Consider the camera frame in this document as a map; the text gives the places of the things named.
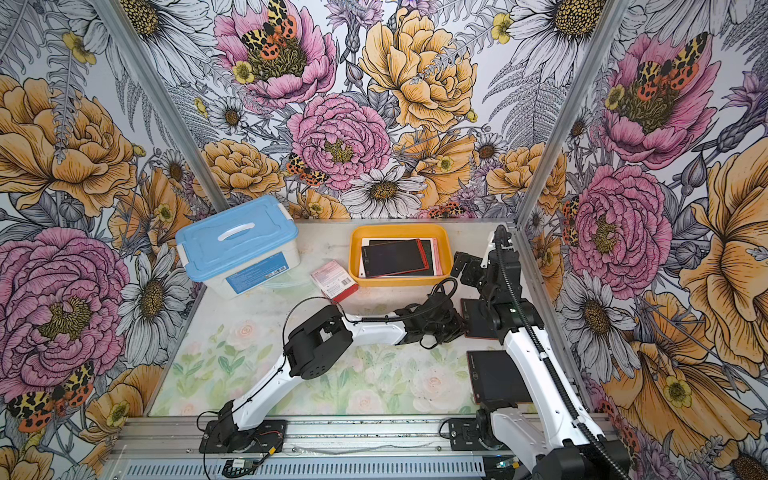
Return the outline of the yellow storage tray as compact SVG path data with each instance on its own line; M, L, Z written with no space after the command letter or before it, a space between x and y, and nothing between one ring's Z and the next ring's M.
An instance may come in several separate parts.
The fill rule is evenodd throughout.
M432 258L441 275L368 278L364 273L361 248L369 239L433 239ZM361 287L431 286L447 278L453 268L453 252L447 231L432 223L385 223L357 227L351 234L348 271Z

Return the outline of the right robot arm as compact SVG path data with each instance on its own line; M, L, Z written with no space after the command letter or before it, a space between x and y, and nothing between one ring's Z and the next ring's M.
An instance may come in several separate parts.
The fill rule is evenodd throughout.
M592 419L536 307L522 295L519 253L506 226L490 233L483 257L456 253L451 275L479 293L463 306L468 336L501 346L486 360L468 360L485 448L507 448L531 479L628 478L626 447Z

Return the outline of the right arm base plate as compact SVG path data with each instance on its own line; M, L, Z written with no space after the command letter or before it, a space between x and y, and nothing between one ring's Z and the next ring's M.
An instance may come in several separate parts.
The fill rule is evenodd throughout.
M519 428L503 428L500 432L472 417L449 417L438 427L439 436L453 452L516 453L526 450L529 439Z

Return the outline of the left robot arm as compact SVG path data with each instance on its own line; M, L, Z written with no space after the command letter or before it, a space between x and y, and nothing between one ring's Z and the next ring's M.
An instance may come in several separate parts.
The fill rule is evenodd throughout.
M304 381L326 374L352 347L417 344L431 350L466 332L466 322L445 293L378 316L348 315L337 303L323 307L295 327L282 356L247 393L228 401L208 422L202 452L244 450L268 413Z

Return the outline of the red writing tablet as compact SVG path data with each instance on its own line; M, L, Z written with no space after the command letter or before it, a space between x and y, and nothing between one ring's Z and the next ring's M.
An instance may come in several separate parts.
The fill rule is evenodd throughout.
M468 351L474 401L488 410L531 403L532 398L512 358L504 351Z
M367 278L434 273L420 239L369 240L361 247L361 270Z
M484 317L485 305L479 299L466 299L460 301L462 315L466 323L467 338L497 340L496 331L492 324Z

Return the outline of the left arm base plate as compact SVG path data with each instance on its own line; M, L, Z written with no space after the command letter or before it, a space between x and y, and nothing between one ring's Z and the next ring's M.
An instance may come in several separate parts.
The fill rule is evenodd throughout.
M259 426L240 430L230 418L211 420L205 427L198 451L203 454L268 453L282 450L288 422L265 420Z

